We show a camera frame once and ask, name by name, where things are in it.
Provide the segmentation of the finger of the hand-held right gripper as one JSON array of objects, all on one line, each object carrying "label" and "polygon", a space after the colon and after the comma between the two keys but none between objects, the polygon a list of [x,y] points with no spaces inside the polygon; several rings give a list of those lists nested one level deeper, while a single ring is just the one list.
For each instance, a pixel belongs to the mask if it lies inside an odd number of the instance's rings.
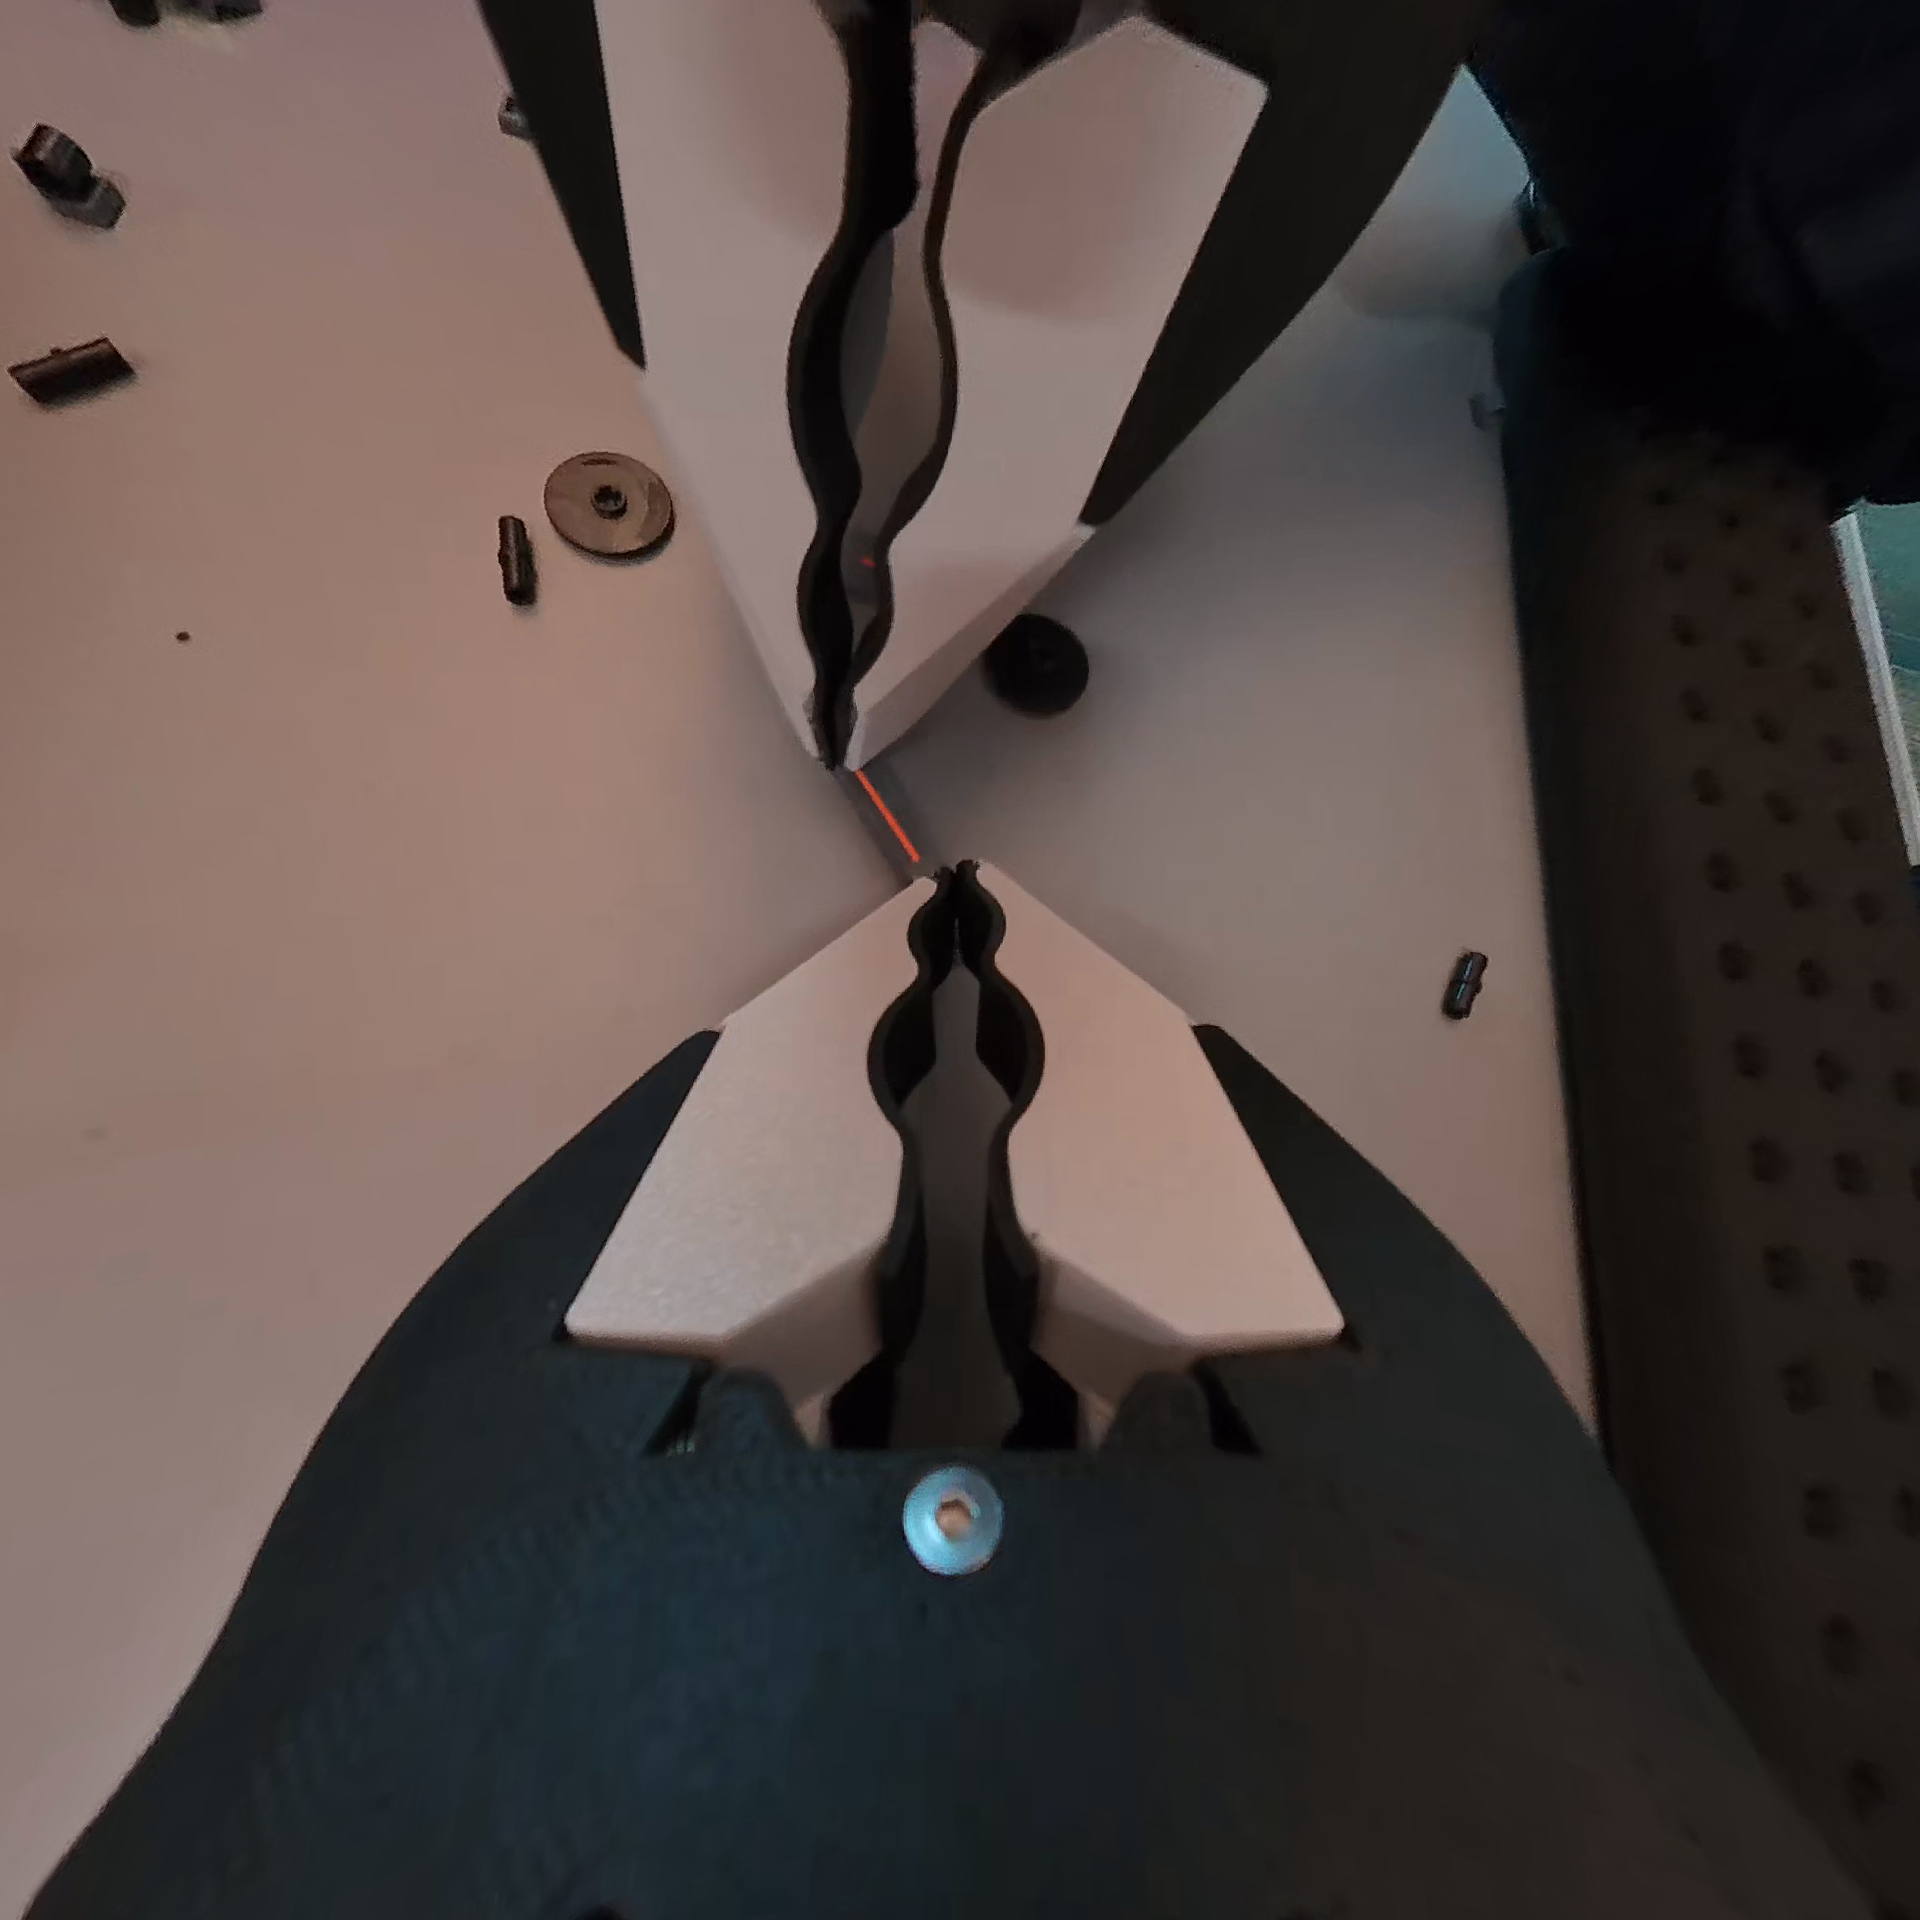
[{"label": "finger of the hand-held right gripper", "polygon": [[937,468],[880,538],[852,749],[890,747],[1092,538],[1092,488],[1268,87],[1148,11],[957,100],[932,244]]},{"label": "finger of the hand-held right gripper", "polygon": [[845,354],[917,193],[914,4],[595,4],[640,389],[780,710],[850,757]]}]

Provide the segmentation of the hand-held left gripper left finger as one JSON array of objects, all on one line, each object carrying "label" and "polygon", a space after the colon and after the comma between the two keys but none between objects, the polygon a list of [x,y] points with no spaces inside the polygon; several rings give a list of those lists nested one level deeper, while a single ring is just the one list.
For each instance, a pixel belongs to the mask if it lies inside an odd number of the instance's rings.
[{"label": "hand-held left gripper left finger", "polygon": [[937,1060],[951,869],[718,1027],[564,1313],[569,1339],[755,1371],[809,1441],[919,1313],[922,1155],[906,1112]]}]

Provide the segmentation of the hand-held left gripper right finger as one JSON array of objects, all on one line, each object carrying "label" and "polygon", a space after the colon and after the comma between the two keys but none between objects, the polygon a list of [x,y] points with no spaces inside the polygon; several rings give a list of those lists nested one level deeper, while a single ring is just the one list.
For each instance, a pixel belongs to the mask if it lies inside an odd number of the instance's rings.
[{"label": "hand-held left gripper right finger", "polygon": [[1197,1027],[990,862],[964,866],[973,1055],[1004,1096],[981,1281],[1010,1444],[1098,1444],[1141,1380],[1330,1348],[1332,1286]]}]

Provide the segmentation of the grey orange-striped lego plate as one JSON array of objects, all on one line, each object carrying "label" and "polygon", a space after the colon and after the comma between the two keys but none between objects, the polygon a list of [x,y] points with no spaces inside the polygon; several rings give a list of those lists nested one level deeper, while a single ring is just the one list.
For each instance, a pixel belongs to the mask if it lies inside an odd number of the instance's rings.
[{"label": "grey orange-striped lego plate", "polygon": [[839,768],[835,779],[880,856],[899,875],[899,884],[922,878],[928,871],[928,860],[917,844],[919,836],[910,827],[899,801],[890,797],[886,783],[857,768]]}]

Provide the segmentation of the dark round lego disc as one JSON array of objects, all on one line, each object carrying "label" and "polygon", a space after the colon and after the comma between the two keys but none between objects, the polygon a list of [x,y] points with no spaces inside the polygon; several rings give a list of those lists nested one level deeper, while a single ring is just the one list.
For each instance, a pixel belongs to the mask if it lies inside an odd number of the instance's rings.
[{"label": "dark round lego disc", "polygon": [[1020,611],[987,644],[979,672],[1001,708],[1023,718],[1057,718],[1085,696],[1092,660],[1064,621]]},{"label": "dark round lego disc", "polygon": [[636,561],[673,534],[676,504],[655,468],[621,450],[566,455],[541,482],[550,528],[574,549],[605,561]]}]

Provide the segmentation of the flat black lego piece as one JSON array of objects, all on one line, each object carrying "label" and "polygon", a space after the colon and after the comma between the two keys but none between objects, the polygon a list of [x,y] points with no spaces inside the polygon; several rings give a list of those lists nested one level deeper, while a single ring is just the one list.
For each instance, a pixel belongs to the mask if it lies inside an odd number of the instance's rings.
[{"label": "flat black lego piece", "polygon": [[62,410],[132,383],[133,363],[108,336],[48,347],[6,366],[12,383],[37,410]]}]

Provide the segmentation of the curved black lego piece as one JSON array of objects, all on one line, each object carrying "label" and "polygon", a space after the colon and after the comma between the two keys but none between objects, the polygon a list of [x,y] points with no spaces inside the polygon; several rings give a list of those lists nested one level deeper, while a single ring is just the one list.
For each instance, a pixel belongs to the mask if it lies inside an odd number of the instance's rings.
[{"label": "curved black lego piece", "polygon": [[48,122],[35,122],[12,148],[12,162],[40,200],[62,219],[111,229],[123,217],[121,186],[99,171],[84,146]]}]

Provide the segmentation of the person's dark clothing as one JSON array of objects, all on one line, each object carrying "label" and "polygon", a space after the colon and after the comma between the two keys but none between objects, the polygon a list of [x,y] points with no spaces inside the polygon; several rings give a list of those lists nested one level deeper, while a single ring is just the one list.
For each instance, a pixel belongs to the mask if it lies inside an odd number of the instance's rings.
[{"label": "person's dark clothing", "polygon": [[1918,6],[1500,4],[1470,69],[1619,388],[1918,496]]}]

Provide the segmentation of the black perforated seat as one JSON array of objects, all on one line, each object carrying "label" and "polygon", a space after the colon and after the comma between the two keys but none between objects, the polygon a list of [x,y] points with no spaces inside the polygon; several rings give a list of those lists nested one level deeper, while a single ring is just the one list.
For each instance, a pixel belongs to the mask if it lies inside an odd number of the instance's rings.
[{"label": "black perforated seat", "polygon": [[1915,1916],[1915,887],[1824,478],[1606,336],[1495,379],[1599,1431],[1868,1916]]}]

